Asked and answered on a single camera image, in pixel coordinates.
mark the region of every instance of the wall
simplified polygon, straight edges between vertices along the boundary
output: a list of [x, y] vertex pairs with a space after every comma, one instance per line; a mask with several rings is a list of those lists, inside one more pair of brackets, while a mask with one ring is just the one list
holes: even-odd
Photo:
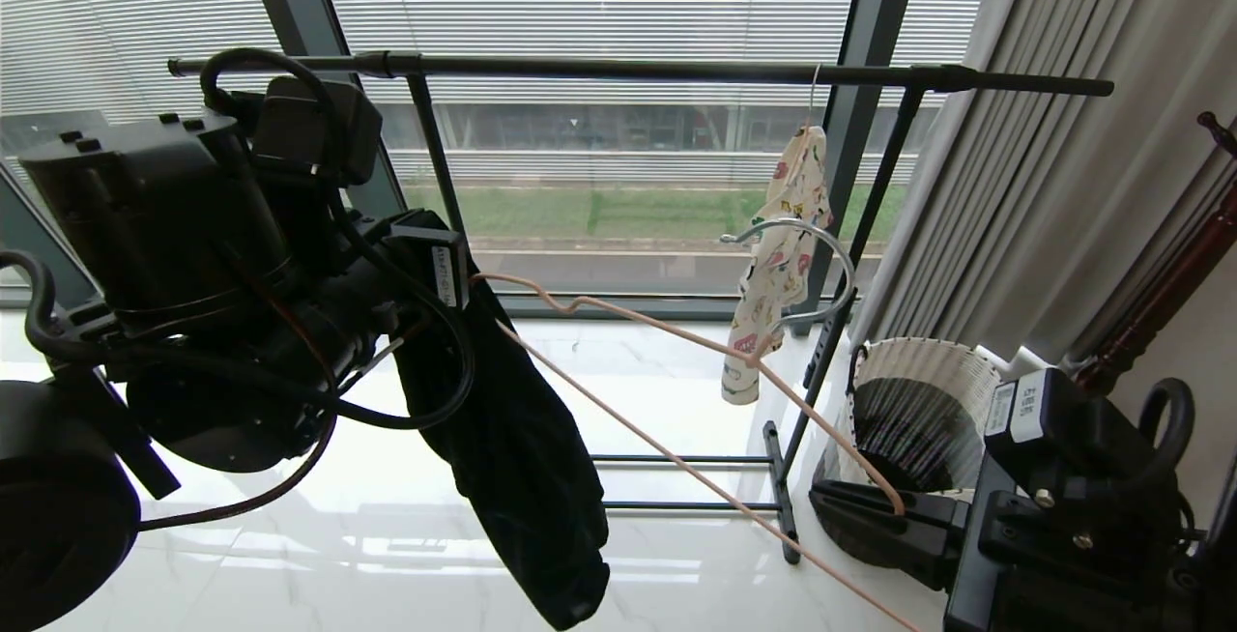
[[1199, 518], [1211, 522], [1220, 487], [1237, 451], [1237, 249], [1220, 262], [1202, 287], [1134, 362], [1111, 399], [1137, 422], [1153, 382], [1175, 376], [1189, 382], [1197, 404], [1194, 439], [1178, 479]]

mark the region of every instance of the grass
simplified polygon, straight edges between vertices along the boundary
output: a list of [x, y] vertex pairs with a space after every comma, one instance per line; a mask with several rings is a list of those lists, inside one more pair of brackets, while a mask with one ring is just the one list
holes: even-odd
[[[438, 210], [430, 186], [404, 186], [409, 205]], [[850, 239], [871, 192], [856, 186], [842, 224]], [[458, 187], [460, 211], [473, 236], [486, 239], [662, 239], [715, 241], [736, 233], [763, 205], [763, 190], [677, 190], [677, 188], [496, 188]], [[905, 187], [891, 186], [870, 241], [883, 244], [905, 200]]]

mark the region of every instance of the metal hook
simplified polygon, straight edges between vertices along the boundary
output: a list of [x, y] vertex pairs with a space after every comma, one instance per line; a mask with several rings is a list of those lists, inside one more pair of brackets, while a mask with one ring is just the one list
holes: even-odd
[[842, 288], [842, 296], [840, 298], [836, 298], [836, 301], [834, 301], [834, 303], [830, 307], [826, 307], [825, 309], [821, 310], [797, 312], [797, 314], [783, 315], [781, 320], [777, 320], [776, 327], [782, 327], [785, 324], [794, 324], [794, 323], [820, 323], [821, 320], [829, 318], [831, 314], [835, 314], [835, 312], [841, 309], [841, 307], [846, 305], [846, 303], [850, 302], [850, 298], [855, 296], [855, 263], [851, 262], [850, 256], [847, 256], [846, 250], [842, 249], [842, 245], [837, 240], [837, 236], [834, 236], [831, 233], [825, 231], [823, 228], [811, 225], [811, 223], [808, 221], [803, 221], [803, 219], [795, 219], [793, 216], [783, 216], [778, 219], [768, 219], [768, 221], [757, 223], [756, 226], [748, 228], [747, 231], [740, 233], [738, 236], [731, 236], [730, 233], [726, 233], [726, 235], [721, 236], [721, 239], [719, 240], [722, 241], [722, 244], [742, 244], [742, 241], [747, 241], [748, 239], [751, 239], [751, 236], [757, 235], [757, 233], [764, 231], [766, 228], [773, 228], [773, 226], [798, 228], [799, 231], [811, 233], [811, 235], [816, 236], [816, 239], [825, 241], [825, 245], [829, 245], [829, 247], [834, 250], [834, 254], [837, 256], [837, 258], [840, 258], [842, 263], [842, 278], [846, 283], [846, 287]]

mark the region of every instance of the glass pane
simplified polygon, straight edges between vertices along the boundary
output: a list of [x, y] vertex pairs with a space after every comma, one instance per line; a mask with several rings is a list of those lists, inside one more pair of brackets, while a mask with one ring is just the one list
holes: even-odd
[[[834, 64], [851, 0], [333, 0], [353, 51]], [[407, 87], [366, 82], [411, 204], [437, 205]], [[482, 267], [554, 289], [735, 293], [805, 87], [430, 78]], [[820, 117], [828, 89], [814, 95]]]
[[[893, 49], [893, 64], [905, 67], [905, 64], [961, 63], [971, 40], [971, 28], [978, 10], [980, 0], [910, 0], [907, 2], [902, 30]], [[941, 104], [945, 103], [945, 94], [925, 95], [923, 106], [910, 125], [910, 135], [902, 148], [902, 157], [893, 173], [893, 182], [889, 183], [868, 239], [865, 258], [870, 261], [870, 266], [875, 266], [880, 261], [881, 254], [884, 252], [884, 245], [893, 233], [902, 204], [905, 202], [907, 188], [915, 160], [919, 157], [919, 148], [924, 146], [931, 134], [933, 120], [935, 120]], [[884, 90], [882, 94], [881, 109], [872, 122], [863, 152], [863, 162], [844, 223], [844, 236], [847, 233], [854, 233], [857, 226], [860, 214], [862, 214], [865, 202], [871, 192], [871, 182], [880, 164], [881, 153], [884, 152], [884, 146], [893, 131], [893, 121], [897, 117], [897, 106], [901, 99], [901, 89]], [[875, 267], [863, 267], [861, 275], [873, 270]]]
[[0, 157], [26, 188], [14, 156], [61, 131], [199, 113], [197, 80], [171, 77], [167, 58], [280, 47], [261, 0], [0, 0]]

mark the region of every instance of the black garment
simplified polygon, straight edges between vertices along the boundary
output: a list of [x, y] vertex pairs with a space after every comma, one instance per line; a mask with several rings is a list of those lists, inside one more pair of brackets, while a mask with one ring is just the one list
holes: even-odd
[[[409, 226], [447, 228], [433, 213]], [[469, 258], [470, 275], [476, 265]], [[499, 557], [555, 630], [588, 620], [605, 596], [610, 568], [599, 549], [609, 527], [601, 482], [575, 419], [517, 343], [494, 289], [474, 284], [461, 312], [476, 349], [476, 381], [448, 421], [422, 430], [450, 461]], [[442, 324], [395, 351], [408, 411], [426, 414], [459, 382]]]

